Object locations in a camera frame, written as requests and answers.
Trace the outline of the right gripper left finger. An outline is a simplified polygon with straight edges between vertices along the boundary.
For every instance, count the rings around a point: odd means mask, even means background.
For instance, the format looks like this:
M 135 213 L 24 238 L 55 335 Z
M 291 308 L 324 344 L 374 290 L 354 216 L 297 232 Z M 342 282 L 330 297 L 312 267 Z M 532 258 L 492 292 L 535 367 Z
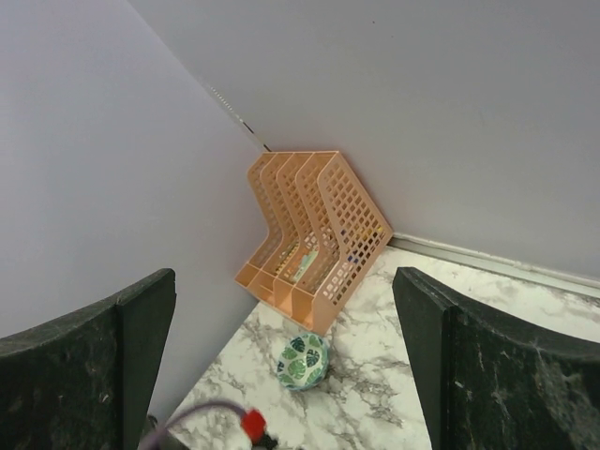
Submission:
M 163 268 L 2 338 L 2 448 L 137 448 L 175 304 L 175 273 Z

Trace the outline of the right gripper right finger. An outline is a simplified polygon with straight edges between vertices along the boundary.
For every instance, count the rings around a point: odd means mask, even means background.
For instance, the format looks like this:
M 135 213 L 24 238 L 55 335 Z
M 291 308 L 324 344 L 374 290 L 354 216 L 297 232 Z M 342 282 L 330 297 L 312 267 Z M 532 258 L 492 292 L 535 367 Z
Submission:
M 475 301 L 414 267 L 393 294 L 434 449 L 596 449 L 599 345 Z

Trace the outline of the green leaf pattern bowl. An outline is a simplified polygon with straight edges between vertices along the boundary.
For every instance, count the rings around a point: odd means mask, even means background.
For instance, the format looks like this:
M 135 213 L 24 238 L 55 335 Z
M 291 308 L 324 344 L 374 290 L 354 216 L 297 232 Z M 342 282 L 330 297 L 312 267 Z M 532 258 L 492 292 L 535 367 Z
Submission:
M 285 388 L 304 391 L 319 384 L 328 368 L 326 341 L 317 334 L 306 332 L 286 344 L 277 360 L 276 374 Z

